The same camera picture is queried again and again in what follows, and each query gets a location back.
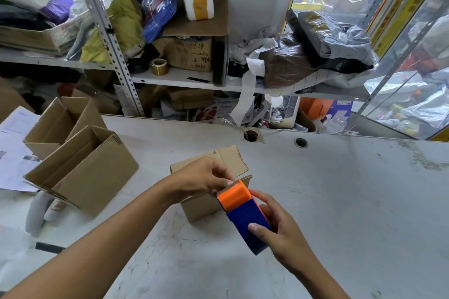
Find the person's right forearm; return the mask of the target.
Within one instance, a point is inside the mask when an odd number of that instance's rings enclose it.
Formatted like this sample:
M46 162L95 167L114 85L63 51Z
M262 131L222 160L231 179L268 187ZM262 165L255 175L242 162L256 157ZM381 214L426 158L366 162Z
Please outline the person's right forearm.
M293 251L275 258L301 282L312 299L351 299L312 251Z

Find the black tape strip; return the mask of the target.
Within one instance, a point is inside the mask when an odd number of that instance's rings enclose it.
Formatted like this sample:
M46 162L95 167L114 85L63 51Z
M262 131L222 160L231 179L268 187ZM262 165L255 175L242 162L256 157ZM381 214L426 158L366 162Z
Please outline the black tape strip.
M48 252L57 255L63 252L65 250L65 247L44 242L36 242L35 249L38 251Z

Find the large open cardboard box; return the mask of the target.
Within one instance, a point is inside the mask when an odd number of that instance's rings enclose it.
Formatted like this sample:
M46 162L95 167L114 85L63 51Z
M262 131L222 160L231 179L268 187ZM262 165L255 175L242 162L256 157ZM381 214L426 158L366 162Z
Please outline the large open cardboard box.
M88 125L25 174L24 179L96 216L138 169L137 161L115 132Z

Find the yellow-green woven bag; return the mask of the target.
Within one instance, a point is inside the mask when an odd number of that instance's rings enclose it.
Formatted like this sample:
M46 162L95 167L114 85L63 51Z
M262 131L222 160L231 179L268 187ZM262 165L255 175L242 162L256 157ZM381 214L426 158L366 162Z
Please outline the yellow-green woven bag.
M138 1L112 0L106 12L125 59L138 55L145 45L142 11ZM110 64L109 54L97 29L92 31L82 46L80 61Z

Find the white printed paper sheets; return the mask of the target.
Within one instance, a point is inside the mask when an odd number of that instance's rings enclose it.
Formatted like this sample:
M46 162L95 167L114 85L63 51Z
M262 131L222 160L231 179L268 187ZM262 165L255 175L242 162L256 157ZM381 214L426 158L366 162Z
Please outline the white printed paper sheets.
M41 160L23 143L39 115L17 107L0 124L0 189L35 193L38 189L24 175Z

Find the cardboard tray box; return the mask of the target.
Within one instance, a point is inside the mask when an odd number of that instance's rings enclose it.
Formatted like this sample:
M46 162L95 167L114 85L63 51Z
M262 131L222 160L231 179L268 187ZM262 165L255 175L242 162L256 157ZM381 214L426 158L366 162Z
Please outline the cardboard tray box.
M44 31L0 26L0 45L60 57L76 41L81 23L90 16L86 11L76 18Z

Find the brown tape roll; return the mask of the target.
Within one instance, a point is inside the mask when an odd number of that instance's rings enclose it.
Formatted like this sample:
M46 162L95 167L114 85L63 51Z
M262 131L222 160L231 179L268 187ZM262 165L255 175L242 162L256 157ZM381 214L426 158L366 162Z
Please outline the brown tape roll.
M156 76L163 76L168 74L168 63L163 58L155 58L150 62L151 70Z

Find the blue box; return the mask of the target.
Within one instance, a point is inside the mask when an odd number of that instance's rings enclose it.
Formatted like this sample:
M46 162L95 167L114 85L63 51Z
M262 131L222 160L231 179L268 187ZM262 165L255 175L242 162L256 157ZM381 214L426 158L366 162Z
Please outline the blue box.
M330 115L331 117L341 115L342 117L348 118L351 115L352 106L353 101L335 99L330 105L327 115Z

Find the blue and orange tape dispenser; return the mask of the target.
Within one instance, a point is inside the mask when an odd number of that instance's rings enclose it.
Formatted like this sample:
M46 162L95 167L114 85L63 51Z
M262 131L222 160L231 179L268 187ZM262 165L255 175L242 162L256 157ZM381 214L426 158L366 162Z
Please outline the blue and orange tape dispenser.
M255 223L270 231L273 231L273 229L248 190L248 185L245 183L248 180L250 180L250 176L236 180L233 184L219 191L216 198L250 251L257 256L268 246L251 233L248 226Z

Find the white label backing strip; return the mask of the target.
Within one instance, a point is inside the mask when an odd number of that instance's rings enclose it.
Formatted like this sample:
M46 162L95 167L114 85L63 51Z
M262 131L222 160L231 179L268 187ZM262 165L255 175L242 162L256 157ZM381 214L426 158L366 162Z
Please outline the white label backing strip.
M248 71L242 76L239 102L230 113L236 126L241 126L248 110L251 109L256 87L256 78L265 76L265 63L259 56L276 48L274 38L259 38L245 43L243 46L231 46L230 58L242 65L248 65Z

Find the white plastic tube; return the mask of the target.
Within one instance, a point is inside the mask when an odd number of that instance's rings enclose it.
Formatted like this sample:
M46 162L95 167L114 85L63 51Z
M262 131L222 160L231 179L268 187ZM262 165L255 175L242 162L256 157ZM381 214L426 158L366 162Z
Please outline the white plastic tube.
M54 199L43 216L46 222L54 221L67 207L67 203L60 199Z
M44 215L55 198L51 194L39 191L31 201L25 221L25 231L36 234L44 224Z

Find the brown wrapped package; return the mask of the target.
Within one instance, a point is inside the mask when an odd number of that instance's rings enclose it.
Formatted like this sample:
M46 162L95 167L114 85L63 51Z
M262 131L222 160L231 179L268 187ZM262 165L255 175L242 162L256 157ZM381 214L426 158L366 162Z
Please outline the brown wrapped package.
M264 84L268 89L281 89L294 85L312 75L317 70L313 68L292 33L275 37L277 46L260 54L264 61Z

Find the orange box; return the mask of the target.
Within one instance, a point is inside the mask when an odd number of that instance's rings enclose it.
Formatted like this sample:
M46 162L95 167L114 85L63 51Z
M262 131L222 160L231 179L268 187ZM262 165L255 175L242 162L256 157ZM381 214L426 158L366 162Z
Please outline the orange box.
M323 120L333 102L333 99L301 97L299 108L310 120Z

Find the person's right hand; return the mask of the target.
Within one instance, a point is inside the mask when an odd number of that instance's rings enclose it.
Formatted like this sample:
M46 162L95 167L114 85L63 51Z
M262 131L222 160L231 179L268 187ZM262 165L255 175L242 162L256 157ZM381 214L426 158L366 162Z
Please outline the person's right hand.
M274 257L293 251L312 251L294 218L271 195L255 189L249 191L263 202L260 208L274 233L274 241L263 242L271 249Z

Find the printed leaflet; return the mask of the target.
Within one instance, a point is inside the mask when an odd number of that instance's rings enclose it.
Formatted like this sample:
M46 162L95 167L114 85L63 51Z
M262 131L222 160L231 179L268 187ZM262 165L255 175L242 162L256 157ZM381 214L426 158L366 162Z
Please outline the printed leaflet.
M238 98L214 97L211 105L200 107L196 110L196 113L191 121L211 124L214 120L230 114L237 106L238 102Z

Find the grey plastic mailer bags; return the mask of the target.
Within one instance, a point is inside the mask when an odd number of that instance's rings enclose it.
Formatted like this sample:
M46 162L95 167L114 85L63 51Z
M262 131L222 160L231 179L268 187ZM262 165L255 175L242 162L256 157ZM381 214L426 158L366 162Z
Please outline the grey plastic mailer bags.
M313 68L359 74L378 63L370 38L357 25L317 11L292 9L286 12L285 20Z

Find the blue plastic bag bundle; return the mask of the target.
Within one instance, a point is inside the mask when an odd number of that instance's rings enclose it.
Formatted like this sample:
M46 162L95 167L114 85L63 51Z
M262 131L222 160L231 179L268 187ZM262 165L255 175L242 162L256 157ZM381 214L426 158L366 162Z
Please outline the blue plastic bag bundle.
M164 26L177 12L178 0L143 0L144 26L142 35L146 43L157 39Z

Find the grey metal shelf rack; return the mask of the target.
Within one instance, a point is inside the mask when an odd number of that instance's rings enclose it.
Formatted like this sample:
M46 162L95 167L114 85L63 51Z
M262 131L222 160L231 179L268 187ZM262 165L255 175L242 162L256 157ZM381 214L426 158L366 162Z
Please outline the grey metal shelf rack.
M0 0L0 26L44 31L57 25L43 17L39 11L46 6L49 0ZM127 98L124 107L125 115L144 116L142 93L138 93L136 83L153 84L154 86L183 87L193 89L208 89L213 91L241 92L243 74L248 71L247 64L240 64L230 58L231 46L243 46L245 43L259 38L275 38L280 34L282 25L285 25L285 15L291 0L228 0L229 35L226 40L226 49L223 58L216 59L212 72L191 71L175 68L168 65L168 74L156 76L149 69L141 74L130 74L127 68L128 60L125 59L117 42L115 31L112 28L107 14L107 9L112 0L73 0L70 8L69 19L76 18L89 11L90 16L81 23L76 41L67 54L55 57L43 53L20 50L18 54L11 56L0 52L0 62L12 62L21 65L34 64L44 66L56 66L61 68L89 69L102 67L107 71L114 71L122 86L123 94ZM140 4L144 26L144 11L142 1ZM97 29L104 47L109 54L110 64L97 64L95 62L80 61L82 46L94 29ZM152 43L146 43L143 50L136 56L148 59L149 63L155 58L162 58ZM356 74L340 74L325 69L316 69L312 75L306 77L294 85L281 89L268 89L264 84L264 77L256 78L255 94L265 96L296 96L306 97L310 88L321 88L329 85L333 88L352 89L362 88L364 82L369 79L372 70ZM254 96L251 104L254 107Z

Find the white plastic container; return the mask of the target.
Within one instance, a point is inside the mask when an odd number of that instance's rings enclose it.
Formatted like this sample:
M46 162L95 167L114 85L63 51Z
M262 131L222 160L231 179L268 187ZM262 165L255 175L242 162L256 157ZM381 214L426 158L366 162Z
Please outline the white plastic container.
M272 106L262 116L262 120L268 123L273 129L292 129L295 126L295 120L300 105L298 96L279 96L268 99Z

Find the black tape roll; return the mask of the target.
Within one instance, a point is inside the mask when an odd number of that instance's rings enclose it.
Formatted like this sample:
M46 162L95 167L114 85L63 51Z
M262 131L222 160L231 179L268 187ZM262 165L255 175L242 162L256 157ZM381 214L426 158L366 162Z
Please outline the black tape roll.
M130 74L141 74L149 69L148 59L142 57L131 58L127 62L127 68Z

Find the flat cardboard box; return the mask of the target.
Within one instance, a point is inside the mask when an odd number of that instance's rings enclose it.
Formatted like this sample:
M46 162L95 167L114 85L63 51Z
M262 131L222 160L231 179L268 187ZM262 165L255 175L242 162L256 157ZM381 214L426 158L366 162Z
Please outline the flat cardboard box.
M214 102L214 91L208 89L169 87L167 95L176 110L207 108Z

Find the handwritten cardboard box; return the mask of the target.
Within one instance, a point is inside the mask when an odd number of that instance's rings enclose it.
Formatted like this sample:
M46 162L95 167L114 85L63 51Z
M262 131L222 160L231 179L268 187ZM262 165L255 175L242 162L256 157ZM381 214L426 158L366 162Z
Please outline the handwritten cardboard box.
M229 35L228 0L213 0L215 16L209 20L190 21L179 9L153 41L168 65L210 73L216 59L223 58Z

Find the person's left forearm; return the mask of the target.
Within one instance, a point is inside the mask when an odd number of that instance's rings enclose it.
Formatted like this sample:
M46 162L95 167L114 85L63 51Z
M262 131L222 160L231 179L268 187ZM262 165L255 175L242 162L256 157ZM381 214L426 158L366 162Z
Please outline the person's left forearm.
M127 262L176 202L165 178L7 291L2 299L103 299Z

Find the purple plastic bag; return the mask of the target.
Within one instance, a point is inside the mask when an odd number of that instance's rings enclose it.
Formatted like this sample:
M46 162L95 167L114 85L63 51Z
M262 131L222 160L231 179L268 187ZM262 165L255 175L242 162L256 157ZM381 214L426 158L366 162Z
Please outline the purple plastic bag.
M64 23L70 15L73 0L49 0L39 13L55 25Z

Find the small cardboard box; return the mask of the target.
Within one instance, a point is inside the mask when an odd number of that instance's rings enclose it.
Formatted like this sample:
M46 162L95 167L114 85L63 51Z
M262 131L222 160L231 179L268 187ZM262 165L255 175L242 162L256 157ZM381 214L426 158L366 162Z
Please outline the small cardboard box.
M237 180L241 180L246 188L249 188L252 175L243 176L244 173L249 171L248 166L245 164L239 149L236 145L230 145L220 149L214 149L207 153L199 154L188 158L183 161L176 162L170 165L170 172L174 173L189 163L198 160L202 157L214 158L224 165L229 167L233 173L233 177ZM223 211L221 205L217 199L214 199L211 195L197 194L190 196L181 202L181 207L185 213L185 216L189 223L193 224L196 221L202 220L207 216L213 215L216 212Z

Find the person's left hand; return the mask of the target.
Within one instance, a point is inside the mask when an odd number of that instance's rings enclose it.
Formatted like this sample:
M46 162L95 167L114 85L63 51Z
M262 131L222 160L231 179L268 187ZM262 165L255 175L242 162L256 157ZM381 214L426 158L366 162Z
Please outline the person's left hand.
M210 185L231 185L234 182L230 169L222 162L202 157L167 177L164 189L174 203L179 203L190 196L209 194Z

